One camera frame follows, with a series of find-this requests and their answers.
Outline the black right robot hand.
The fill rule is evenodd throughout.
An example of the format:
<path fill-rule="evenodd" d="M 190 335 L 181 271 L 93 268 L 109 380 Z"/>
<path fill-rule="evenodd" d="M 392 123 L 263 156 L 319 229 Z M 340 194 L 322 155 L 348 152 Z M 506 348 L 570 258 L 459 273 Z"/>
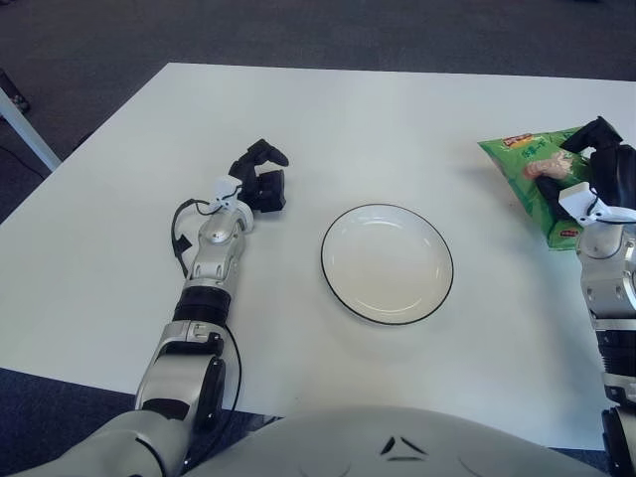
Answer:
<path fill-rule="evenodd" d="M 525 174 L 558 221 L 571 218 L 558 202 L 559 193 L 580 182 L 608 206 L 635 207 L 635 148 L 601 116 L 575 130 L 550 158 L 527 166 Z"/>

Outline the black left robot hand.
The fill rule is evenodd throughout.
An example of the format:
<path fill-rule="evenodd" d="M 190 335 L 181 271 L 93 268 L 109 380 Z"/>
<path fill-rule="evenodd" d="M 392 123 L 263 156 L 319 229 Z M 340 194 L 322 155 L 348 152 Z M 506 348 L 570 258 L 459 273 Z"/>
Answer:
<path fill-rule="evenodd" d="M 229 175 L 241 180 L 238 199 L 253 211 L 278 212 L 286 203 L 284 197 L 284 171 L 282 169 L 257 173 L 256 167 L 267 162 L 287 167 L 288 158 L 264 139 L 259 139 L 235 161 Z"/>

